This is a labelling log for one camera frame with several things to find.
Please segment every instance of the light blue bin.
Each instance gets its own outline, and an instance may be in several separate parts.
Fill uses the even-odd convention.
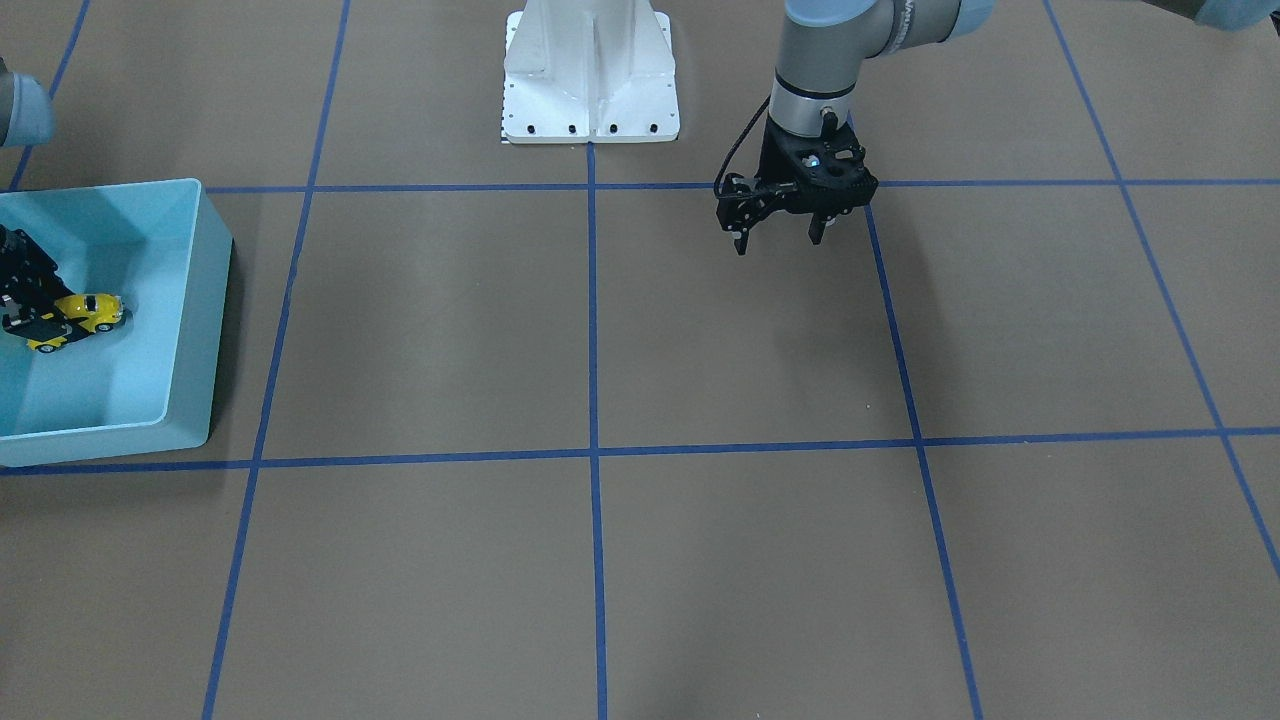
[[[209,439],[232,236],[196,179],[0,195],[76,292],[110,292],[114,332],[51,355],[0,333],[0,465]]]

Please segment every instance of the yellow toy car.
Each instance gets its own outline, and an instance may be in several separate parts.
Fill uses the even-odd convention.
[[[55,300],[54,305],[72,323],[69,332],[46,341],[28,340],[27,347],[38,352],[54,352],[69,342],[76,342],[93,333],[111,332],[124,319],[124,305],[120,299],[105,292],[68,295]],[[46,314],[44,319],[52,320],[54,315]]]

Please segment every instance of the brown floor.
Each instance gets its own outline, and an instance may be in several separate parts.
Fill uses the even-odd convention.
[[[737,258],[781,6],[657,3],[678,141],[530,149],[518,0],[0,0],[0,181],[236,236],[206,446],[0,470],[0,717],[1280,716],[1270,23],[1000,3]]]

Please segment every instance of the cable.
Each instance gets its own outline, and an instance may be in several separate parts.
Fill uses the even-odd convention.
[[[742,146],[742,141],[746,140],[746,136],[751,135],[751,128],[755,127],[756,120],[760,119],[760,115],[764,114],[764,110],[768,106],[769,106],[769,97],[765,97],[764,102],[760,104],[760,109],[756,110],[755,115],[751,117],[751,122],[746,123],[746,129],[742,131],[742,135],[737,136],[737,140],[733,142],[733,147],[728,149],[728,155],[724,156],[724,163],[721,165],[721,172],[716,173],[716,183],[713,188],[716,191],[717,200],[723,200],[726,197],[736,197],[736,195],[726,195],[722,190],[722,183],[724,182],[724,170],[728,169],[728,164],[733,160],[733,155],[737,152],[737,149]]]

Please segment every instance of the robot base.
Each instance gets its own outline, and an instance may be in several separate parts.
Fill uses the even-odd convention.
[[[648,0],[530,0],[507,18],[504,67],[507,142],[680,135],[671,19]]]

